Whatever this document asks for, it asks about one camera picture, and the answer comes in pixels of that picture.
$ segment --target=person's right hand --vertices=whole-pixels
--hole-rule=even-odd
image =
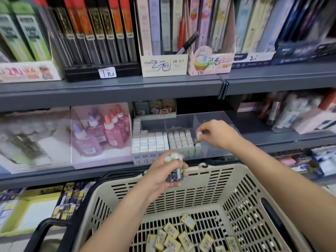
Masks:
[[[223,120],[211,120],[201,124],[196,133],[202,132],[197,139],[206,141],[214,148],[224,148],[231,152],[233,146],[242,140],[237,131]]]

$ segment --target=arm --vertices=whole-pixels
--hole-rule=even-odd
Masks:
[[[155,201],[164,190],[181,186],[180,182],[165,182],[173,170],[180,167],[188,168],[186,163],[178,160],[164,165],[164,157],[171,153],[164,153],[151,165],[145,176],[120,201],[113,213],[79,252],[128,251],[149,204]]]
[[[279,207],[321,251],[335,251],[336,197],[240,137],[224,121],[202,124],[198,137],[246,164]]]

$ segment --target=yellow eraser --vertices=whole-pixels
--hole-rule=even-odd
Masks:
[[[171,252],[179,252],[181,248],[181,244],[170,235],[168,235],[168,237],[166,238],[164,245]]]
[[[187,233],[184,231],[183,233],[181,233],[179,236],[178,236],[184,250],[186,252],[189,252],[190,250],[193,249],[194,245],[192,243],[192,241],[189,239]]]
[[[223,245],[215,247],[216,252],[226,252],[226,249]]]
[[[230,252],[240,252],[236,238],[235,237],[226,237],[226,244]]]
[[[213,242],[214,239],[206,233],[203,237],[203,240],[201,241],[201,244],[199,245],[199,249],[202,252],[209,252]]]
[[[174,239],[176,239],[178,235],[180,234],[179,231],[170,222],[168,222],[163,229],[165,230],[166,233],[168,233]]]
[[[146,241],[146,252],[155,252],[154,242],[155,242],[156,235],[148,234],[147,241]]]
[[[165,242],[166,236],[167,236],[166,232],[164,232],[162,229],[158,229],[155,243],[154,243],[154,247],[157,250],[162,251],[164,249],[163,243]]]
[[[191,218],[187,213],[184,213],[181,217],[181,222],[184,223],[187,227],[189,227],[191,230],[194,229],[196,225],[196,221]]]

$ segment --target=cartoon bowl illustration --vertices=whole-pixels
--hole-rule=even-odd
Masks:
[[[208,68],[209,64],[195,62],[194,66],[197,71],[205,71],[206,68]]]

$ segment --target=red pen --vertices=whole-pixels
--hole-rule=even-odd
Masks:
[[[183,40],[184,40],[184,18],[182,18],[180,22],[180,32],[178,35],[178,49],[183,47]]]

